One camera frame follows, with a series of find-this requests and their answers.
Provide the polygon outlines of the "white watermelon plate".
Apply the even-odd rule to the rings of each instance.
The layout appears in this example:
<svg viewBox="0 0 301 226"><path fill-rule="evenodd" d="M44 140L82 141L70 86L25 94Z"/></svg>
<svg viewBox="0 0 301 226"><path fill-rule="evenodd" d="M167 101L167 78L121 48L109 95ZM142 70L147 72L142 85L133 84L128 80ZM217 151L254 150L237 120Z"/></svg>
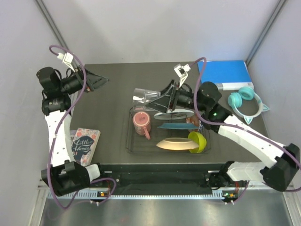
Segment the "white watermelon plate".
<svg viewBox="0 0 301 226"><path fill-rule="evenodd" d="M181 120L192 117L194 115L194 111L187 109L174 109L173 111L168 110L167 113L156 113L154 115L154 119L156 120Z"/></svg>

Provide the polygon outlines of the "clear glass cup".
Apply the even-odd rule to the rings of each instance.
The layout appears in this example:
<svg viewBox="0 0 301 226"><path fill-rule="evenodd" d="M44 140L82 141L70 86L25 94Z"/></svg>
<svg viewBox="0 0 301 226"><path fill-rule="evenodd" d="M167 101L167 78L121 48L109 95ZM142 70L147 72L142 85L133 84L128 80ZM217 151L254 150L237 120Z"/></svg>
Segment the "clear glass cup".
<svg viewBox="0 0 301 226"><path fill-rule="evenodd" d="M139 89L135 88L133 92L133 111L134 112L153 112L154 109L151 109L146 106L146 104L158 97L161 93L153 90Z"/></svg>

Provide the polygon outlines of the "teal scalloped plate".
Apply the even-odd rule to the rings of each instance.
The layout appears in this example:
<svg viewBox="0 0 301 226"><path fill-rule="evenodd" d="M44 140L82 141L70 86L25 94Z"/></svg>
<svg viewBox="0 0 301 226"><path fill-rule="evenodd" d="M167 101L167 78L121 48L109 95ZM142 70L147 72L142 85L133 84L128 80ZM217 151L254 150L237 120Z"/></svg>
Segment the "teal scalloped plate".
<svg viewBox="0 0 301 226"><path fill-rule="evenodd" d="M183 130L194 130L198 129L198 126L195 126L191 123L163 123L158 126L159 129L183 129Z"/></svg>

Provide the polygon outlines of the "pink mug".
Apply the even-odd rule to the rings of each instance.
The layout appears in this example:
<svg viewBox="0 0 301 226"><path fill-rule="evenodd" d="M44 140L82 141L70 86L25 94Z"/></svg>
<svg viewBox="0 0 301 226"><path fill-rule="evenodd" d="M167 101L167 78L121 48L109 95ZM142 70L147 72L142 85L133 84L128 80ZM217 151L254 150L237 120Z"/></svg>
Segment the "pink mug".
<svg viewBox="0 0 301 226"><path fill-rule="evenodd" d="M133 124L135 131L140 136L145 136L147 140L150 140L151 131L151 117L146 112L137 112L133 116Z"/></svg>

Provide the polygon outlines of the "red blue patterned bowl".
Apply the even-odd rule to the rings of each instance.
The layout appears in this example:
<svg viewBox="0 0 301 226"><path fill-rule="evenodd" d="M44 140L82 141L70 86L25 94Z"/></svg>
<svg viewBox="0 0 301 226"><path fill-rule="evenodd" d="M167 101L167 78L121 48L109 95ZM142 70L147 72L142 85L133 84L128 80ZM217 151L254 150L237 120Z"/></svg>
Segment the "red blue patterned bowl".
<svg viewBox="0 0 301 226"><path fill-rule="evenodd" d="M189 129L189 132L200 132L203 128L201 120L196 115L186 118L186 123L193 124L195 127L197 127L197 129Z"/></svg>

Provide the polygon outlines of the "beige floral plate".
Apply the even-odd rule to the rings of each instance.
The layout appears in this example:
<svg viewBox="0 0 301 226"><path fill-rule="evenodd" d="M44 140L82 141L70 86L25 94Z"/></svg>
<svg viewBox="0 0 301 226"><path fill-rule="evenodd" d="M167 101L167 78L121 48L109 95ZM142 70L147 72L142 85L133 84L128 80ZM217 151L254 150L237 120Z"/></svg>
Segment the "beige floral plate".
<svg viewBox="0 0 301 226"><path fill-rule="evenodd" d="M156 144L157 147L167 150L189 150L197 148L198 145L191 139L182 137L169 137Z"/></svg>

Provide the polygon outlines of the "lime green bowl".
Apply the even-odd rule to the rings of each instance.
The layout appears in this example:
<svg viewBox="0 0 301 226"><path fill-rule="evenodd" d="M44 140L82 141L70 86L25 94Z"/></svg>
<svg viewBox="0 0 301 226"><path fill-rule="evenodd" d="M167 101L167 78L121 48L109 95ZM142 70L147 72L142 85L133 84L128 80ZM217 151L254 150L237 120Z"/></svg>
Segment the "lime green bowl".
<svg viewBox="0 0 301 226"><path fill-rule="evenodd" d="M207 145L207 140L201 133L192 131L189 133L188 139L191 139L193 142L195 142L198 145L197 148L190 149L189 150L190 153L201 153L204 151Z"/></svg>

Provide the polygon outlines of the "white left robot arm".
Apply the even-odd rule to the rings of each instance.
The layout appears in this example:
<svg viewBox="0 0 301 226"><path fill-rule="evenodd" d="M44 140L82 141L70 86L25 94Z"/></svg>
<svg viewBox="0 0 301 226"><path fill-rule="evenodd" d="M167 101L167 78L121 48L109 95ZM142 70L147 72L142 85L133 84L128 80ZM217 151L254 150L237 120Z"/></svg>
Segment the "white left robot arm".
<svg viewBox="0 0 301 226"><path fill-rule="evenodd" d="M44 67L36 74L43 88L42 112L48 126L50 148L50 159L47 168L41 171L41 178L56 196L88 188L91 183L100 187L107 180L98 163L82 166L74 160L70 136L70 96L81 91L84 84L85 91L90 92L105 85L109 79L87 69L68 69L67 72L69 75L62 78L57 69Z"/></svg>

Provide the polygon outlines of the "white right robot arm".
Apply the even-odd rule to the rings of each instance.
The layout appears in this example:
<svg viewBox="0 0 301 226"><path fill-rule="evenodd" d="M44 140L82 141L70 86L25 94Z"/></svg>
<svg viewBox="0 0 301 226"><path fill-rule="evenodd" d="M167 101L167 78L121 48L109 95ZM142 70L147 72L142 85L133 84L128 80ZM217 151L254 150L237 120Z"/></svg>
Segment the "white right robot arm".
<svg viewBox="0 0 301 226"><path fill-rule="evenodd" d="M259 181L276 191L286 192L300 170L300 149L294 144L275 142L244 124L218 101L222 97L212 82L196 85L195 92L177 87L175 81L161 92L146 93L146 108L167 113L176 106L194 109L206 129L226 137L255 155L260 162L229 161L220 170L220 182Z"/></svg>

